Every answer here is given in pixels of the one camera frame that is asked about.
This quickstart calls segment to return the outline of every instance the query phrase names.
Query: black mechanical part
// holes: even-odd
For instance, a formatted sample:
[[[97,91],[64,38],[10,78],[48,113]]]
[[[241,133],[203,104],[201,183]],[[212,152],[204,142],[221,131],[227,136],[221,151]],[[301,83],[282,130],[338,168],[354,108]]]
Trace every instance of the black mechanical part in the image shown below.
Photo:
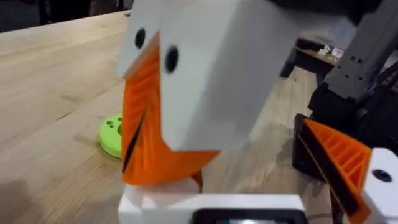
[[[171,74],[172,72],[174,72],[178,64],[178,57],[179,57],[178,48],[176,46],[171,46],[169,48],[169,51],[167,52],[165,59],[166,60],[165,66],[167,73]]]
[[[352,128],[353,116],[357,104],[354,100],[344,99],[328,89],[323,82],[312,93],[308,108],[313,111],[312,116],[327,126],[345,131]]]
[[[391,175],[384,170],[379,170],[379,169],[372,170],[372,174],[373,176],[375,176],[375,178],[383,182],[392,182]]]
[[[374,12],[381,0],[271,0],[286,9],[312,11],[324,14],[345,15],[355,24],[362,17]]]
[[[299,139],[299,133],[305,118],[307,117],[302,114],[296,114],[294,118],[292,165],[298,171],[324,182],[325,180],[323,180],[317,165],[314,163],[303,142]]]
[[[144,41],[145,41],[145,30],[144,28],[141,28],[136,33],[136,38],[134,39],[134,43],[138,49],[141,49],[141,47],[144,45]]]
[[[137,130],[134,133],[134,135],[132,136],[131,142],[129,144],[129,147],[127,148],[126,151],[126,156],[124,158],[124,164],[123,164],[123,169],[122,172],[124,173],[124,171],[126,170],[127,165],[129,164],[130,158],[132,157],[132,152],[134,151],[134,148],[136,146],[137,140],[138,140],[138,135],[139,132],[141,131],[141,126],[142,126],[142,122],[144,121],[144,115],[142,115],[142,118],[138,124]]]
[[[323,178],[328,182],[335,197],[340,199],[340,205],[343,210],[348,215],[357,212],[359,205],[354,195],[351,194],[347,183],[340,176],[338,169],[307,125],[304,124],[302,126],[299,138],[304,143],[307,151],[312,155],[314,162],[321,171]]]

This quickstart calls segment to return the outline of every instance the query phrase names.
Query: wooden tabletop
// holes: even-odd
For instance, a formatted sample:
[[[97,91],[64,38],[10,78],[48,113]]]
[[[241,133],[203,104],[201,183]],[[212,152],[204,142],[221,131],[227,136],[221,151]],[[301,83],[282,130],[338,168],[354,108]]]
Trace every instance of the wooden tabletop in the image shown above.
[[[118,222],[121,166],[98,130],[121,111],[126,27],[119,12],[0,34],[1,223]],[[205,168],[205,192],[300,194],[312,221],[330,221],[328,188],[290,161],[293,117],[309,114],[315,86],[299,68],[279,79],[247,148]]]
[[[316,58],[318,60],[326,62],[326,63],[328,63],[330,65],[335,66],[338,63],[338,59],[339,58],[337,58],[336,56],[334,56],[334,55],[332,55],[330,53],[322,55],[322,54],[320,54],[320,53],[318,53],[318,52],[316,52],[314,50],[311,50],[311,49],[301,49],[300,47],[297,47],[297,46],[295,46],[294,48],[296,48],[297,50],[299,50],[299,51],[301,51],[301,52],[303,52],[303,53],[305,53],[305,54],[307,54],[309,56],[312,56],[312,57],[314,57],[314,58]]]

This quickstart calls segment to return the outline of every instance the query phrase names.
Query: small white object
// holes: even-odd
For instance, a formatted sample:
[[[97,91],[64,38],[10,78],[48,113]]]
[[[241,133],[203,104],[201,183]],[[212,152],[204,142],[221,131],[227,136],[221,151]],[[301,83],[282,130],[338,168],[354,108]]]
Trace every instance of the small white object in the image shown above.
[[[323,49],[319,49],[318,54],[326,55],[330,51],[330,47],[328,45],[323,46]]]
[[[337,58],[341,58],[344,54],[344,50],[340,50],[337,47],[335,47],[332,51],[331,54],[334,55]]]

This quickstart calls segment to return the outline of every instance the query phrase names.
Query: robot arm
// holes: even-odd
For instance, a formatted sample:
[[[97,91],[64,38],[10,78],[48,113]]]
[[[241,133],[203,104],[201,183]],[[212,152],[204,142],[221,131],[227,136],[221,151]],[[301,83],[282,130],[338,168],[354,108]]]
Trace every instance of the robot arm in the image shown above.
[[[306,223],[298,195],[197,194],[195,178],[219,150],[248,140],[299,36],[299,14],[265,0],[134,3],[118,65],[121,223]]]

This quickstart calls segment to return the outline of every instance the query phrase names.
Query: wood grain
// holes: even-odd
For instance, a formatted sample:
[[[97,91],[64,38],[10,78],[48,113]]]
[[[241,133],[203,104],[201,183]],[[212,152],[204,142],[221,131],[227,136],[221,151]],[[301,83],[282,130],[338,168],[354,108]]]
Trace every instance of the wood grain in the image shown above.
[[[121,165],[98,130],[121,111],[126,27],[119,12],[0,35],[1,223],[118,222]],[[299,68],[278,80],[247,148],[204,170],[205,192],[297,193],[330,216],[327,187],[290,165],[293,117],[314,88]]]

